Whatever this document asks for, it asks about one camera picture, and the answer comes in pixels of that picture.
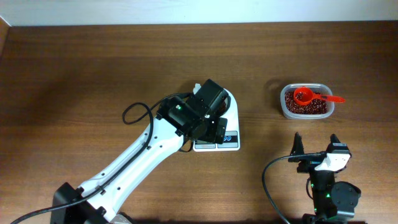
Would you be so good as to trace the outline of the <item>orange measuring scoop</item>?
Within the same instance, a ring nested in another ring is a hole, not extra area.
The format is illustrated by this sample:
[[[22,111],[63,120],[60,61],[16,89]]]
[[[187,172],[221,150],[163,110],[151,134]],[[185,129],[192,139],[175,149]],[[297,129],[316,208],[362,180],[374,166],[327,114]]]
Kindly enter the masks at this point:
[[[310,104],[313,100],[323,100],[334,103],[344,103],[346,101],[340,96],[316,94],[311,89],[304,86],[294,91],[294,101],[298,105],[305,106]]]

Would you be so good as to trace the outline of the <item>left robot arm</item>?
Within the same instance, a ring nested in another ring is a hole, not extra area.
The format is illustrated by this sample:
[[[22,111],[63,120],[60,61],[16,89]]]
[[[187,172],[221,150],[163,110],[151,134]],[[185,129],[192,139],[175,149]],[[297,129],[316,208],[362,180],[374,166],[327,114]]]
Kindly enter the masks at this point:
[[[239,149],[234,96],[213,80],[149,108],[149,125],[110,165],[77,189],[64,183],[53,196],[51,223],[113,223],[133,190],[166,158],[191,142],[196,151]]]

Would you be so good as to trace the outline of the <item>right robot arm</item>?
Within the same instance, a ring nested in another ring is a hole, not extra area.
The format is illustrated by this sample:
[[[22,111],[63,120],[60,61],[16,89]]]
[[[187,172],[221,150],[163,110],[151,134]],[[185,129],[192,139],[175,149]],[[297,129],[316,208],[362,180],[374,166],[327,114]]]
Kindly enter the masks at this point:
[[[297,172],[309,175],[306,191],[312,197],[314,214],[304,214],[302,223],[348,223],[354,218],[361,190],[335,180],[352,157],[345,143],[332,134],[327,149],[311,156],[304,153],[302,137],[295,133],[290,155],[288,161],[298,163]]]

